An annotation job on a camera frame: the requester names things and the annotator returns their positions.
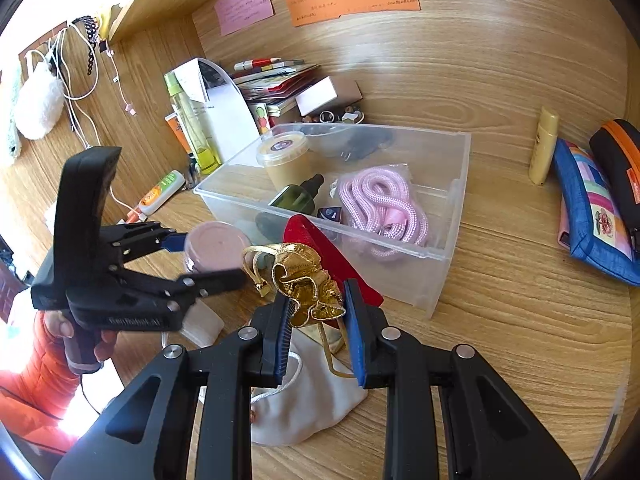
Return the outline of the orange sleeved left forearm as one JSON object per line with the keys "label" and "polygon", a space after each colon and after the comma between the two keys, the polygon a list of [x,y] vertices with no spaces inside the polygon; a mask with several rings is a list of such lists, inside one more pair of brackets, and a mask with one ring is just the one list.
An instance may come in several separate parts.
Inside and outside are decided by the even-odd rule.
{"label": "orange sleeved left forearm", "polygon": [[66,338],[49,334],[44,312],[36,315],[32,355],[24,370],[1,373],[1,422],[27,443],[64,454],[77,439],[60,428],[60,420],[73,400],[79,377],[68,367]]}

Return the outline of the left hand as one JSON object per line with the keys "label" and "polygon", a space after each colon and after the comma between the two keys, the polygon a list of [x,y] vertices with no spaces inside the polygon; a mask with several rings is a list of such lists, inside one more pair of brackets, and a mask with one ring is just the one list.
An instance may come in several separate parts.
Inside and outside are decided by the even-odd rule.
{"label": "left hand", "polygon": [[[74,336],[72,322],[60,311],[46,311],[43,313],[43,323],[52,337],[70,339]],[[93,349],[94,356],[100,362],[111,359],[117,341],[117,333],[112,330],[102,330],[100,341]]]}

